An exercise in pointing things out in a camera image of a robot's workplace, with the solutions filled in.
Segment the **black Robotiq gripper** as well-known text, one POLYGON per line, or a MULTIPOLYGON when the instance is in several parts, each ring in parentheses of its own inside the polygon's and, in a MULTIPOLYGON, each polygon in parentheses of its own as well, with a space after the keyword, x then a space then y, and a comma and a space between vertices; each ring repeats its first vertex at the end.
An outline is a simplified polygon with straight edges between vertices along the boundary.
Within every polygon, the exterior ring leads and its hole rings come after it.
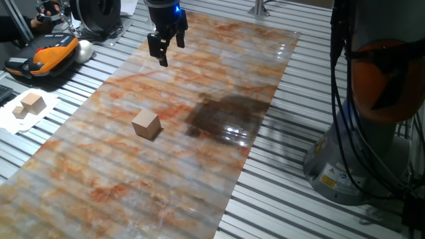
POLYGON ((169 41, 162 42, 161 37, 172 37, 177 30, 177 46, 185 48, 185 31, 188 29, 188 24, 186 18, 181 18, 179 2, 180 0, 145 0, 150 19, 157 31, 147 35, 149 53, 158 59, 163 67, 168 67, 166 52, 169 41))

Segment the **person's hand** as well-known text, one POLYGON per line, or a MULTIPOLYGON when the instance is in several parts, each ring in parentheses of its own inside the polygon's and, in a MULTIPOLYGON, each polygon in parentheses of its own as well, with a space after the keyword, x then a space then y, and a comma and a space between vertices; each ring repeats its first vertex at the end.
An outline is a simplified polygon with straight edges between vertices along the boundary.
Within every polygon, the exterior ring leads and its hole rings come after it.
POLYGON ((53 31, 54 24, 51 21, 40 22, 37 16, 30 21, 30 30, 36 35, 49 34, 53 31))

